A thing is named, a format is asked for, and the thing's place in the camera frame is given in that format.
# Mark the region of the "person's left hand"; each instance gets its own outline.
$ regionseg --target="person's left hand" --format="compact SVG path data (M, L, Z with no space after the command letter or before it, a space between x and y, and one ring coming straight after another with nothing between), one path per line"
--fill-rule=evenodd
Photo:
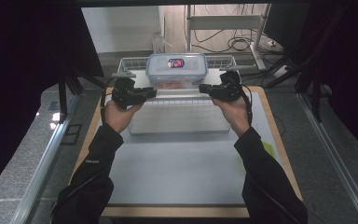
M144 104L133 105L129 109L122 109L114 101L105 105L105 122L117 133L123 132L129 126L132 116L141 109Z

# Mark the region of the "lid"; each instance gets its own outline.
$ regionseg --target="lid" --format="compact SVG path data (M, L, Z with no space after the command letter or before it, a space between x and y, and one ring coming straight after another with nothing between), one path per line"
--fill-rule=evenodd
M148 76L206 76L206 57L198 53L152 54L147 61Z

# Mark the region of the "plastic container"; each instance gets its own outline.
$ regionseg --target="plastic container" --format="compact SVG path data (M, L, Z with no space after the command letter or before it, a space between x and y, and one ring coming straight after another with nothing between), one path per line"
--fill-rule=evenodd
M152 54L146 66L150 85L156 89L192 89L208 74L203 54Z

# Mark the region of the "black controller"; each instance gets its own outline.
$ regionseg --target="black controller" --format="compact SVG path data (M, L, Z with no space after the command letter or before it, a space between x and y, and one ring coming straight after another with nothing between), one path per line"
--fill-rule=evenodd
M156 97L157 90L153 87L134 88L135 81L129 77L117 78L112 90L112 100L122 109L129 105L138 105L146 99Z
M253 118L252 104L242 89L240 75L237 72L228 71L220 75L220 80L222 80L220 85L199 84L200 93L207 93L213 98L226 102L235 101L242 96L246 103L249 125L251 125Z

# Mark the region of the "sticker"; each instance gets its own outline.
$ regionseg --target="sticker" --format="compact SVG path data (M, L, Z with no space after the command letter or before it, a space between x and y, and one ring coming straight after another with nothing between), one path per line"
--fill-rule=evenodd
M170 68L178 68L185 66L185 61L183 59L169 59L168 67Z

